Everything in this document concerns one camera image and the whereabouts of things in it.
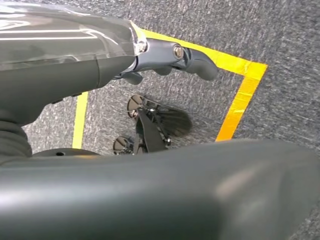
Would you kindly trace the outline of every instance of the wheel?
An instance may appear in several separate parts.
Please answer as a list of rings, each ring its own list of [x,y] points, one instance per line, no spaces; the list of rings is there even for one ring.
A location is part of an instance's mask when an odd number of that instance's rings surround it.
[[[136,109],[142,107],[143,104],[143,97],[141,95],[135,94],[131,96],[127,105],[128,115],[133,119],[136,116]]]
[[[134,142],[130,137],[119,136],[113,142],[113,153],[115,155],[132,154]]]

